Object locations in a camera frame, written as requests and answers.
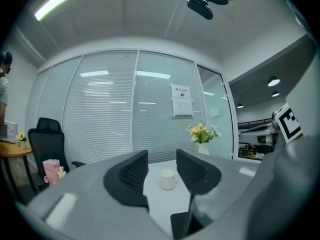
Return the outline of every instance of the table leg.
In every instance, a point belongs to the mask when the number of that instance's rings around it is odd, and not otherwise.
[[[38,190],[37,190],[37,188],[35,186],[34,180],[32,179],[30,168],[29,168],[29,164],[28,164],[28,159],[27,159],[26,155],[23,156],[23,163],[24,163],[24,168],[25,168],[25,171],[26,171],[26,175],[28,176],[28,179],[29,179],[29,182],[30,182],[30,186],[31,186],[33,192],[35,194],[37,194]]]
[[[3,162],[4,162],[5,169],[6,169],[6,173],[8,174],[9,181],[10,181],[11,186],[13,188],[13,192],[15,193],[18,201],[24,204],[25,202],[23,201],[23,199],[22,199],[22,197],[21,197],[21,195],[20,195],[20,193],[18,191],[18,188],[17,188],[17,185],[15,183],[14,177],[13,177],[13,175],[11,173],[10,165],[9,165],[9,159],[7,157],[5,157],[3,160],[4,160]]]

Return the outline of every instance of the person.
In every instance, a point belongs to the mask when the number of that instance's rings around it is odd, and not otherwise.
[[[6,106],[8,104],[9,83],[6,74],[10,72],[12,54],[4,52],[0,54],[0,127],[5,123]]]

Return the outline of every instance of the window blind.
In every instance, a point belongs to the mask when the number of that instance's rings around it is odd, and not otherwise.
[[[51,71],[50,69],[46,69],[39,73],[34,81],[32,90],[30,92],[28,106],[26,108],[25,114],[25,134],[28,134],[28,131],[32,128],[36,128],[38,122],[38,109],[41,94],[43,92],[44,86],[46,84],[48,75]]]
[[[85,55],[63,116],[68,162],[93,163],[130,152],[130,107],[136,51]]]
[[[176,115],[170,83],[190,86],[193,117]],[[198,150],[188,125],[205,122],[204,103],[193,62],[140,52],[133,100],[133,150],[148,150],[150,163],[173,160],[176,149]]]
[[[53,66],[40,99],[37,118],[50,118],[62,123],[66,95],[81,57]]]

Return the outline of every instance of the microwave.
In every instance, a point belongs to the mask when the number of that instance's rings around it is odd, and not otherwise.
[[[4,125],[0,126],[0,141],[15,143],[16,135],[18,135],[18,124],[4,121]]]

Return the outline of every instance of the round wooden table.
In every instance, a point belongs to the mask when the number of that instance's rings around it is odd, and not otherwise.
[[[12,185],[13,191],[16,194],[19,201],[22,203],[23,203],[23,199],[18,191],[14,177],[13,177],[12,172],[10,170],[9,158],[18,158],[18,157],[23,158],[24,168],[25,168],[28,180],[30,182],[31,188],[35,193],[38,193],[38,190],[34,184],[32,176],[31,176],[31,172],[30,172],[30,168],[29,168],[29,164],[28,164],[28,159],[27,159],[27,155],[29,155],[31,153],[32,153],[32,150],[30,148],[29,143],[27,143],[26,149],[22,149],[21,147],[16,146],[13,143],[0,141],[0,158],[3,159],[3,161],[4,161],[4,166],[5,166],[6,172],[8,174],[9,181]]]

